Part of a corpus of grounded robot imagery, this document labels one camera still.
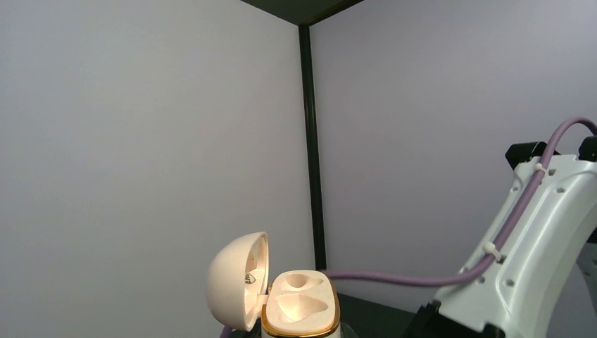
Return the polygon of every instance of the case lid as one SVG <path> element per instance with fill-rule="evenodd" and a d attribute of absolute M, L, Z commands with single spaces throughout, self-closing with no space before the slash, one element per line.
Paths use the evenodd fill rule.
<path fill-rule="evenodd" d="M 236 330 L 253 329 L 267 300 L 269 259 L 265 232 L 235 239 L 217 254 L 206 288 L 215 319 Z"/>

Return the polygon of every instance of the black frame post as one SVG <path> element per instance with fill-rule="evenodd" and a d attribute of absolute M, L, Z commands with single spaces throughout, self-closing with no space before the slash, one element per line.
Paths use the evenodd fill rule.
<path fill-rule="evenodd" d="M 298 40 L 301 47 L 301 69 L 303 73 L 303 100 L 305 106 L 305 126 L 307 136 L 307 159 L 309 166 L 309 188 L 311 195 L 311 218 L 313 221 L 313 246 L 315 249 L 315 269 L 325 270 L 325 231 L 323 227 L 323 204 L 321 195 L 321 173 L 317 116 L 315 114 L 315 84 L 313 81 L 313 60 L 311 57 L 311 37 L 308 25 L 298 27 Z"/>

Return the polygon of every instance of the gold trim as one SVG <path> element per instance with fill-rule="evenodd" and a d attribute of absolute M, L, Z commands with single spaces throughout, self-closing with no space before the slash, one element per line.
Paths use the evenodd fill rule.
<path fill-rule="evenodd" d="M 334 303 L 336 304 L 336 313 L 334 314 L 334 321 L 329 327 L 326 327 L 321 331 L 300 334 L 298 336 L 292 332 L 276 330 L 270 325 L 270 322 L 268 321 L 268 317 L 266 315 L 267 305 L 263 304 L 263 307 L 261 308 L 261 327 L 263 328 L 265 333 L 267 333 L 273 338 L 324 338 L 334 334 L 336 330 L 338 330 L 338 326 L 340 326 L 340 301 L 338 300 L 336 286 L 329 277 L 328 280 L 329 284 L 332 286 L 332 292 L 334 292 Z"/>

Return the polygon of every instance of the white wall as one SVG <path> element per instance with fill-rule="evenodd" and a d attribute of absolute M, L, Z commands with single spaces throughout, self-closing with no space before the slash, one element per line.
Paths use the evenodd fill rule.
<path fill-rule="evenodd" d="M 451 275 L 511 181 L 504 153 L 597 120 L 597 4 L 367 0 L 313 28 L 330 269 Z M 559 150 L 576 152 L 575 127 Z M 434 290 L 339 282 L 415 311 Z M 551 337 L 594 337 L 576 269 Z"/>
<path fill-rule="evenodd" d="M 295 26 L 2 1 L 0 32 L 0 337 L 216 337 L 208 265 L 259 230 L 272 274 L 313 268 Z"/>

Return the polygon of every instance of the white zip tie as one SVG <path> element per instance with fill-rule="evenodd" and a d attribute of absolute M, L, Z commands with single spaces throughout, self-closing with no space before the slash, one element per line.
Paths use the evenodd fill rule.
<path fill-rule="evenodd" d="M 545 175 L 547 175 L 547 169 L 545 169 L 545 168 L 543 167 L 543 165 L 542 165 L 542 164 L 540 164 L 540 163 L 537 163 L 537 164 L 535 165 L 535 171 L 542 171 L 542 172 L 544 172 L 544 173 L 545 173 Z"/>
<path fill-rule="evenodd" d="M 502 254 L 500 253 L 500 251 L 498 251 L 498 249 L 496 249 L 496 245 L 491 242 L 485 243 L 485 245 L 483 246 L 483 252 L 486 254 L 494 255 L 496 257 L 496 261 L 498 262 L 502 259 Z"/>

